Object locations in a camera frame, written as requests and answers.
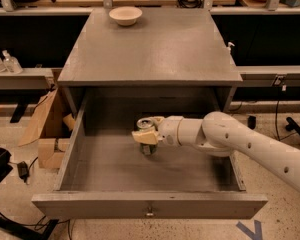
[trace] cabinet top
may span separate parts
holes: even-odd
[[[241,81],[208,11],[141,10],[136,24],[122,27],[109,17],[110,10],[96,8],[67,59],[59,83],[231,85]]]

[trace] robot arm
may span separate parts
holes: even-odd
[[[151,130],[132,133],[135,141],[192,146],[214,156],[229,156],[238,150],[300,191],[300,150],[257,133],[225,113],[212,112],[204,119],[171,116],[152,120],[155,127]]]

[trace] floor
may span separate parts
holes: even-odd
[[[18,147],[18,140],[25,130],[31,107],[19,123],[9,120],[15,106],[0,106],[0,147],[12,154],[10,161],[25,161],[28,165],[37,157],[37,142]],[[246,123],[249,115],[256,116],[256,131],[276,138],[276,103],[234,103],[232,115]],[[281,102],[278,107],[278,133],[280,138],[290,132],[285,130],[286,117],[292,117],[300,125],[300,102]],[[283,142],[300,148],[300,137],[294,134]],[[66,240],[70,231],[73,240],[80,239],[233,239],[233,240],[300,240],[300,193],[286,185],[276,176],[262,168],[247,156],[236,152],[239,168],[248,193],[265,194],[268,203],[251,220],[158,220],[158,219],[116,219],[116,220],[71,220],[59,224],[50,239]],[[0,211],[11,220],[24,224],[36,224],[43,214],[31,203],[34,193],[50,192],[58,170],[38,167],[30,170],[25,184],[14,169],[0,184]],[[0,240],[18,239],[0,230]]]

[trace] white bowl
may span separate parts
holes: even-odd
[[[137,7],[118,7],[110,11],[109,16],[121,26],[130,26],[137,22],[142,11]]]

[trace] drawer front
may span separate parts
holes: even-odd
[[[32,202],[49,218],[250,219],[266,203],[245,193],[59,192]]]

